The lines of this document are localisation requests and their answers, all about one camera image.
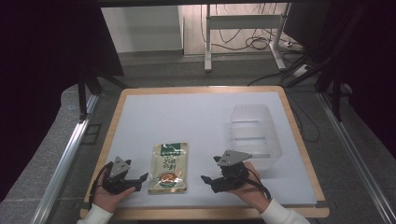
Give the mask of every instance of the green snack package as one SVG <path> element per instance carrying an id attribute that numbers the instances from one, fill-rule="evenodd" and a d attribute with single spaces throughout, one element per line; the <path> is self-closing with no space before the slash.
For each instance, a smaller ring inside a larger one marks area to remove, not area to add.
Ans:
<path id="1" fill-rule="evenodd" d="M 186 191 L 187 154 L 187 143 L 155 145 L 152 152 L 148 193 Z"/>

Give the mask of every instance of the black cable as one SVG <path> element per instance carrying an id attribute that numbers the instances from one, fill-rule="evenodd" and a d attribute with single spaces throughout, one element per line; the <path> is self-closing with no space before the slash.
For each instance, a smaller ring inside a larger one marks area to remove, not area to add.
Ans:
<path id="1" fill-rule="evenodd" d="M 248 86 L 251 86 L 253 83 L 258 82 L 258 81 L 260 81 L 260 80 L 262 80 L 262 79 L 265 79 L 265 78 L 268 78 L 268 77 L 279 76 L 279 75 L 282 75 L 283 73 L 285 73 L 285 72 L 274 73 L 274 74 L 271 74 L 271 75 L 259 77 L 259 78 L 257 78 L 257 79 L 254 79 L 253 81 L 249 82 L 247 85 L 248 85 Z"/>
<path id="2" fill-rule="evenodd" d="M 250 14 L 253 14 L 254 10 L 256 10 L 256 8 L 259 7 L 259 5 L 260 5 L 260 4 L 257 4 L 257 5 L 253 8 L 253 10 L 251 10 Z"/>
<path id="3" fill-rule="evenodd" d="M 283 54 L 282 54 L 282 59 L 283 59 L 284 61 L 288 62 L 288 63 L 295 63 L 296 61 L 292 62 L 292 61 L 290 61 L 289 59 L 287 59 L 287 58 L 285 57 L 286 55 L 290 55 L 290 54 L 295 55 L 295 54 L 302 54 L 302 53 L 301 53 L 301 52 L 286 52 L 286 53 L 283 53 Z"/>
<path id="4" fill-rule="evenodd" d="M 290 105 L 290 108 L 291 108 L 291 112 L 295 115 L 295 117 L 297 118 L 297 128 L 298 128 L 298 130 L 299 130 L 299 132 L 300 132 L 300 135 L 301 135 L 301 137 L 302 138 L 304 138 L 304 125 L 303 125 L 303 123 L 301 122 L 301 119 L 300 119 L 300 115 L 297 113 L 297 111 L 293 108 L 293 106 L 292 105 Z"/>
<path id="5" fill-rule="evenodd" d="M 264 3 L 264 6 L 262 7 L 262 13 L 264 13 L 265 6 L 266 6 L 266 3 Z"/>
<path id="6" fill-rule="evenodd" d="M 303 57 L 299 58 L 295 63 L 293 63 L 288 71 L 284 74 L 284 76 L 280 79 L 279 83 L 277 84 L 280 87 L 283 87 L 283 81 L 291 76 L 298 67 L 300 67 L 301 65 L 303 65 L 307 60 L 309 59 L 309 55 L 308 54 L 304 54 Z"/>
<path id="7" fill-rule="evenodd" d="M 201 5 L 201 34 L 202 34 L 202 39 L 206 43 L 206 40 L 205 40 L 205 37 L 204 37 L 204 28 L 203 28 L 203 25 L 202 25 L 202 5 Z"/>
<path id="8" fill-rule="evenodd" d="M 269 32 L 269 31 L 267 31 L 266 29 L 261 29 L 262 30 L 262 34 L 264 35 L 264 32 L 263 31 L 265 31 L 265 32 L 267 32 L 270 36 L 271 35 L 273 35 L 273 33 L 272 32 Z M 279 40 L 281 40 L 281 41 L 283 41 L 283 42 L 290 42 L 289 40 L 285 40 L 285 39 L 282 39 L 282 38 L 279 38 Z"/>
<path id="9" fill-rule="evenodd" d="M 242 30 L 242 29 L 240 29 L 240 30 L 233 36 L 233 38 L 230 39 L 230 40 L 228 40 L 228 41 L 225 41 L 225 40 L 222 38 L 222 35 L 221 35 L 221 33 L 220 33 L 220 36 L 221 36 L 222 41 L 223 41 L 224 43 L 230 42 L 231 40 L 233 40 L 233 39 L 239 34 L 239 32 L 240 32 L 241 30 Z M 264 50 L 264 49 L 266 49 L 266 48 L 268 47 L 268 45 L 269 45 L 268 39 L 266 39 L 265 37 L 254 36 L 254 34 L 255 34 L 255 32 L 253 33 L 252 37 L 248 38 L 248 39 L 245 41 L 246 46 L 245 46 L 245 47 L 242 47 L 242 48 L 239 48 L 239 49 L 228 48 L 228 47 L 225 47 L 225 46 L 220 45 L 220 44 L 210 44 L 210 45 L 211 45 L 211 46 L 220 47 L 220 48 L 224 48 L 224 49 L 229 49 L 229 50 L 241 50 L 241 49 L 247 49 L 247 48 L 253 48 L 253 49 L 257 49 L 257 50 Z M 203 22 L 202 22 L 202 5 L 201 5 L 201 35 L 202 35 L 202 39 L 203 39 L 204 42 L 206 43 L 205 36 L 204 36 L 204 27 L 203 27 Z M 257 43 L 257 42 L 265 43 L 265 46 L 264 46 L 264 47 L 261 47 L 261 48 L 256 47 L 254 44 Z"/>
<path id="10" fill-rule="evenodd" d="M 281 46 L 278 46 L 279 52 L 287 52 L 287 53 L 296 53 L 296 54 L 306 54 L 304 49 L 286 49 Z"/>
<path id="11" fill-rule="evenodd" d="M 274 12 L 273 12 L 273 14 L 275 14 L 276 6 L 277 6 L 277 3 L 275 3 L 275 7 L 274 7 Z"/>
<path id="12" fill-rule="evenodd" d="M 93 181 L 92 186 L 91 186 L 91 191 L 90 191 L 90 198 L 88 200 L 89 204 L 90 204 L 90 209 L 92 208 L 92 203 L 93 203 L 93 197 L 95 195 L 96 192 L 96 187 L 98 185 L 98 181 L 99 181 L 99 177 L 102 175 L 102 172 L 107 169 L 110 165 L 112 165 L 112 161 L 109 162 L 108 164 L 106 164 L 100 171 L 98 176 L 96 177 L 96 179 Z"/>
<path id="13" fill-rule="evenodd" d="M 218 13 L 218 5 L 217 5 L 217 4 L 216 4 L 216 15 L 219 15 L 219 13 Z M 227 43 L 229 43 L 230 41 L 232 41 L 232 40 L 239 34 L 239 32 L 241 32 L 241 30 L 242 30 L 242 29 L 239 29 L 238 32 L 236 32 L 236 34 L 235 34 L 231 39 L 229 39 L 229 40 L 227 40 L 227 41 L 224 40 L 224 38 L 222 37 L 222 34 L 221 34 L 221 30 L 219 30 L 220 38 L 221 38 L 221 40 L 222 40 L 225 44 L 227 44 Z"/>
<path id="14" fill-rule="evenodd" d="M 225 4 L 224 4 L 224 10 L 227 12 L 228 15 L 230 15 L 230 12 L 228 12 L 227 8 L 225 8 Z"/>
<path id="15" fill-rule="evenodd" d="M 257 179 L 258 182 L 253 181 L 253 180 L 251 180 L 251 179 L 249 179 L 249 178 L 245 178 L 245 177 L 241 177 L 241 178 L 243 178 L 245 181 L 247 181 L 247 183 L 248 183 L 249 185 L 252 185 L 252 186 L 254 186 L 254 187 L 256 187 L 256 188 L 262 190 L 262 191 L 264 192 L 264 194 L 265 194 L 265 197 L 266 197 L 268 200 L 271 200 L 271 193 L 270 193 L 270 191 L 268 190 L 268 188 L 266 188 L 266 187 L 264 186 L 264 184 L 262 183 L 262 181 L 259 179 L 258 176 L 256 176 L 256 174 L 254 174 L 254 172 L 253 172 L 252 170 L 250 170 L 250 169 L 248 169 L 248 170 L 256 177 L 256 179 Z"/>
<path id="16" fill-rule="evenodd" d="M 307 142 L 312 142 L 312 143 L 317 142 L 317 141 L 319 140 L 319 138 L 321 137 L 321 133 L 320 133 L 320 130 L 319 130 L 319 128 L 318 128 L 318 125 L 317 125 L 317 124 L 311 119 L 311 117 L 300 107 L 300 105 L 297 103 L 297 101 L 294 99 L 294 97 L 291 96 L 291 94 L 289 94 L 289 93 L 287 93 L 287 92 L 286 92 L 286 94 L 287 94 L 287 95 L 290 97 L 290 99 L 297 105 L 297 107 L 300 108 L 300 110 L 306 115 L 306 117 L 311 121 L 311 123 L 314 125 L 315 129 L 317 130 L 318 135 L 317 135 L 316 138 L 314 138 L 314 140 L 305 138 L 305 137 L 304 137 L 304 130 L 303 130 L 302 138 L 303 138 L 305 141 L 307 141 Z"/>

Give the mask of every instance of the electrical cable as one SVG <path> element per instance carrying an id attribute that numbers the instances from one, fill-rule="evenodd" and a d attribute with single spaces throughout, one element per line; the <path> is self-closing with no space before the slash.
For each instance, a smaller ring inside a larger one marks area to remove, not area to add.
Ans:
<path id="1" fill-rule="evenodd" d="M 275 3 L 273 14 L 275 14 L 276 6 L 277 6 L 277 3 Z"/>
<path id="2" fill-rule="evenodd" d="M 264 35 L 264 32 L 263 32 L 263 31 L 267 32 L 270 36 L 273 35 L 272 32 L 269 32 L 269 31 L 267 31 L 266 29 L 261 29 L 261 30 L 262 30 L 262 34 L 263 34 L 263 35 Z M 281 41 L 283 41 L 283 42 L 288 42 L 288 43 L 291 43 L 291 44 L 299 44 L 298 42 L 290 42 L 289 40 L 285 40 L 285 39 L 282 39 L 282 38 L 279 38 L 279 40 L 281 40 Z"/>
<path id="3" fill-rule="evenodd" d="M 250 14 L 253 14 L 253 12 L 254 12 L 254 10 L 256 10 L 256 8 L 259 8 L 259 9 L 260 9 L 260 4 L 257 4 L 257 5 L 253 8 L 253 10 L 251 10 Z"/>
<path id="4" fill-rule="evenodd" d="M 307 142 L 312 142 L 315 143 L 319 140 L 319 138 L 321 137 L 321 133 L 320 130 L 318 128 L 318 125 L 311 119 L 311 117 L 300 107 L 300 105 L 297 103 L 297 101 L 294 99 L 294 97 L 291 96 L 291 94 L 287 93 L 286 94 L 290 97 L 290 99 L 297 105 L 297 107 L 306 115 L 306 117 L 311 121 L 311 123 L 314 125 L 315 129 L 317 130 L 318 135 L 312 140 L 312 139 L 308 139 L 304 137 L 304 128 L 303 128 L 303 123 L 300 120 L 300 116 L 297 116 L 297 119 L 300 122 L 300 125 L 302 127 L 302 130 L 300 131 L 300 133 L 302 133 L 302 138 L 307 141 Z"/>
<path id="5" fill-rule="evenodd" d="M 112 165 L 112 162 L 109 162 L 108 164 L 106 164 L 100 171 L 98 176 L 96 177 L 96 179 L 93 181 L 92 186 L 91 186 L 91 191 L 90 191 L 90 198 L 89 198 L 89 205 L 90 205 L 90 209 L 92 208 L 92 203 L 93 203 L 93 197 L 95 195 L 96 192 L 96 188 L 100 187 L 97 186 L 98 185 L 98 181 L 100 176 L 102 175 L 102 173 L 108 168 L 110 167 L 110 165 Z"/>
<path id="6" fill-rule="evenodd" d="M 202 5 L 201 5 L 201 34 L 202 34 L 202 39 L 206 43 L 206 40 L 205 40 L 205 37 L 204 37 L 204 28 L 203 28 L 203 25 L 202 25 Z"/>
<path id="7" fill-rule="evenodd" d="M 252 85 L 253 83 L 255 83 L 255 82 L 258 82 L 258 81 L 263 80 L 263 79 L 268 78 L 268 77 L 279 76 L 279 75 L 282 75 L 283 73 L 285 73 L 285 72 L 274 73 L 274 74 L 266 75 L 266 76 L 263 76 L 263 77 L 259 77 L 259 78 L 257 78 L 257 79 L 254 79 L 253 81 L 249 82 L 247 85 L 248 85 L 248 86 L 251 86 L 251 85 Z"/>
<path id="8" fill-rule="evenodd" d="M 302 66 L 307 60 L 309 59 L 308 54 L 303 54 L 303 57 L 299 58 L 296 62 L 294 62 L 288 69 L 288 71 L 284 74 L 284 76 L 280 79 L 279 83 L 277 84 L 280 87 L 283 87 L 283 81 L 294 74 L 294 72 Z"/>
<path id="9" fill-rule="evenodd" d="M 296 54 L 306 54 L 304 49 L 300 49 L 300 50 L 297 50 L 297 49 L 285 49 L 285 48 L 283 48 L 281 46 L 278 46 L 278 49 L 279 49 L 279 52 L 282 52 L 282 53 L 283 52 L 288 52 L 288 53 L 296 53 Z"/>
<path id="10" fill-rule="evenodd" d="M 303 123 L 301 122 L 300 115 L 297 113 L 297 111 L 294 109 L 294 107 L 293 107 L 292 105 L 290 105 L 290 108 L 291 108 L 291 112 L 292 112 L 292 113 L 295 115 L 295 117 L 297 118 L 296 124 L 297 124 L 297 128 L 298 128 L 298 130 L 299 130 L 299 132 L 300 132 L 300 135 L 301 135 L 302 138 L 304 138 L 304 132 L 303 132 L 303 130 L 304 130 L 304 125 L 303 125 Z"/>
<path id="11" fill-rule="evenodd" d="M 250 46 L 245 46 L 245 47 L 242 47 L 242 48 L 240 48 L 240 49 L 231 49 L 231 48 L 228 48 L 228 47 L 225 47 L 225 46 L 222 46 L 222 45 L 219 45 L 219 44 L 211 44 L 212 46 L 216 46 L 216 47 L 221 47 L 221 48 L 224 48 L 224 49 L 229 49 L 229 50 L 241 50 L 241 49 L 247 49 L 247 48 L 250 48 Z"/>
<path id="12" fill-rule="evenodd" d="M 282 59 L 284 60 L 284 61 L 286 61 L 286 62 L 288 62 L 288 63 L 295 63 L 296 61 L 290 61 L 289 59 L 287 59 L 285 56 L 286 55 L 295 55 L 295 54 L 302 54 L 302 53 L 300 53 L 300 52 L 286 52 L 286 53 L 283 53 L 282 54 Z"/>
<path id="13" fill-rule="evenodd" d="M 219 15 L 219 13 L 218 13 L 218 5 L 217 5 L 217 4 L 216 4 L 216 15 Z M 232 41 L 232 40 L 239 34 L 239 32 L 241 32 L 241 30 L 242 30 L 242 29 L 239 29 L 238 32 L 236 32 L 236 34 L 235 34 L 231 39 L 229 39 L 229 40 L 227 40 L 227 41 L 224 40 L 224 38 L 222 37 L 222 34 L 221 34 L 221 30 L 219 30 L 220 38 L 221 38 L 221 40 L 222 40 L 225 44 L 227 44 L 227 43 L 229 43 L 230 41 Z"/>
<path id="14" fill-rule="evenodd" d="M 242 178 L 245 179 L 250 185 L 252 185 L 252 186 L 254 186 L 254 187 L 256 187 L 256 188 L 262 190 L 262 191 L 264 192 L 264 194 L 265 194 L 265 197 L 266 197 L 268 200 L 271 200 L 271 193 L 270 193 L 270 191 L 268 190 L 268 188 L 266 188 L 266 187 L 264 186 L 264 184 L 262 183 L 262 181 L 259 179 L 258 176 L 256 176 L 256 174 L 254 174 L 254 172 L 253 172 L 252 170 L 250 170 L 250 169 L 248 169 L 248 170 L 256 177 L 256 179 L 257 179 L 257 181 L 258 181 L 259 183 L 256 182 L 256 181 L 253 181 L 253 180 L 251 180 L 251 179 L 249 179 L 249 178 L 245 178 L 245 177 L 242 177 Z"/>

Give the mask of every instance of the gray carpet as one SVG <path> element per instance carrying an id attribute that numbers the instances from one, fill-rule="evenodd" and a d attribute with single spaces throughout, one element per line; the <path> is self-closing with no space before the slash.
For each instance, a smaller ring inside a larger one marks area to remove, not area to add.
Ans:
<path id="1" fill-rule="evenodd" d="M 204 71 L 203 57 L 157 55 L 136 58 L 121 55 L 125 77 L 131 87 L 172 86 L 246 86 L 250 81 L 277 72 L 270 55 L 217 56 L 213 71 Z M 281 76 L 265 78 L 255 85 L 276 85 Z M 383 223 L 355 167 L 321 106 L 312 77 L 287 89 L 288 98 L 299 122 L 304 142 L 318 180 L 330 206 L 327 218 L 309 219 L 311 223 Z M 100 96 L 91 128 L 78 149 L 64 187 L 59 193 L 47 223 L 76 223 L 79 209 L 105 140 L 109 122 L 121 89 L 101 80 Z M 6 200 L 0 204 L 0 223 L 28 223 L 62 156 L 67 141 L 78 122 L 77 88 L 64 92 L 63 106 L 47 138 L 21 175 Z M 396 202 L 396 162 L 362 123 L 343 99 L 341 115 L 356 140 L 364 160 L 391 202 Z M 110 223 L 136 223 L 111 221 Z M 138 223 L 262 223 L 261 220 L 230 221 L 138 221 Z"/>

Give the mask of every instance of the white wall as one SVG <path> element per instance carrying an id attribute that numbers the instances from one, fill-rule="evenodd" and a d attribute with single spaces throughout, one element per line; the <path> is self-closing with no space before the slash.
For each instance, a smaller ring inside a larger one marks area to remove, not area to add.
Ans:
<path id="1" fill-rule="evenodd" d="M 177 6 L 102 8 L 117 52 L 182 49 Z"/>

